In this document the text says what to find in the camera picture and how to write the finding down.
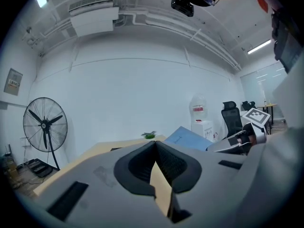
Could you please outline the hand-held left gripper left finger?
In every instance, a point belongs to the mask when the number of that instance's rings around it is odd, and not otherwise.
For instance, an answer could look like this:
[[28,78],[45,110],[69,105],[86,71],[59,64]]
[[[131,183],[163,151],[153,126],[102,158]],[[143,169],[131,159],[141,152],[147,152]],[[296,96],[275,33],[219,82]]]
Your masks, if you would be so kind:
[[171,228],[150,184],[154,154],[152,141],[90,157],[54,180],[37,203],[73,228]]

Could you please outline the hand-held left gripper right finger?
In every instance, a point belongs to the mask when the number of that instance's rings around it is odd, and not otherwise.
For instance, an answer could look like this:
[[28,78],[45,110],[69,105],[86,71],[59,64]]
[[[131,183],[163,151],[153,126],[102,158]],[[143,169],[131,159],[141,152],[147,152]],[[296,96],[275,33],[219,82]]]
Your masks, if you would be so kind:
[[156,204],[173,223],[202,214],[235,177],[244,160],[244,155],[156,141]]

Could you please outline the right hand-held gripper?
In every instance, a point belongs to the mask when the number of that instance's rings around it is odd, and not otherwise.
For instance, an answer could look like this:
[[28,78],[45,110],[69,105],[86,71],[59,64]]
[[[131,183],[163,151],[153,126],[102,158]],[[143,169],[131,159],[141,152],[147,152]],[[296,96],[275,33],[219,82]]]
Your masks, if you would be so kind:
[[266,126],[269,122],[270,114],[251,108],[241,115],[243,126],[231,137],[229,142],[217,142],[210,145],[206,151],[226,154],[247,155],[252,146],[266,142]]

